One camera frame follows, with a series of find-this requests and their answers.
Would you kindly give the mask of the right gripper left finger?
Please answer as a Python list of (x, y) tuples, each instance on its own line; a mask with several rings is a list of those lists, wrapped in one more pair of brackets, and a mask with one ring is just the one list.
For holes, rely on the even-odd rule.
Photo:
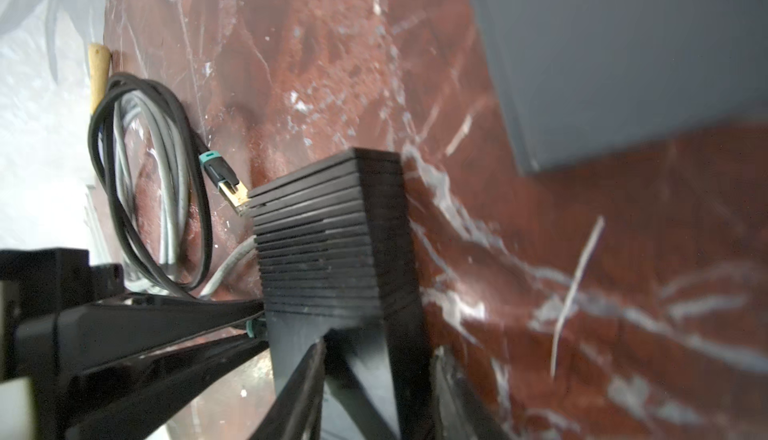
[(319, 439), (326, 344), (310, 346), (251, 439)]

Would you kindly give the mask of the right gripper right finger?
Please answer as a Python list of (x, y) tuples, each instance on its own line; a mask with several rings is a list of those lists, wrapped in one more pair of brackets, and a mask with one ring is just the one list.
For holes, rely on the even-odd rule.
[(433, 354), (433, 414), (436, 439), (507, 439), (447, 349)]

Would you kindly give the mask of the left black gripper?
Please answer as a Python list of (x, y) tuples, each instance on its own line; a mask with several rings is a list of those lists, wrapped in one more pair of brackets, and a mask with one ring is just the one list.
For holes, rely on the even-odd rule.
[(92, 265), (86, 250), (1, 252), (3, 439), (60, 437), (59, 374), (82, 374), (64, 397), (65, 439), (145, 439), (268, 348), (265, 340), (243, 334), (115, 364), (243, 323), (264, 310), (261, 300), (153, 295), (92, 303), (124, 291), (123, 267)]

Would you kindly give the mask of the black network switch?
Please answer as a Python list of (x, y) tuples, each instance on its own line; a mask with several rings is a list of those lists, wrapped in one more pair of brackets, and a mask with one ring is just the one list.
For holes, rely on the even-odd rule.
[(324, 341), (324, 439), (422, 439), (430, 346), (403, 169), (352, 148), (249, 194), (275, 387)]

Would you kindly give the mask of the dark grey box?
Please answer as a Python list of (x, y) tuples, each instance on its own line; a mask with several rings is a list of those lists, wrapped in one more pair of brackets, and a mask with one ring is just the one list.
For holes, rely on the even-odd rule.
[(469, 0), (517, 170), (767, 106), (767, 0)]

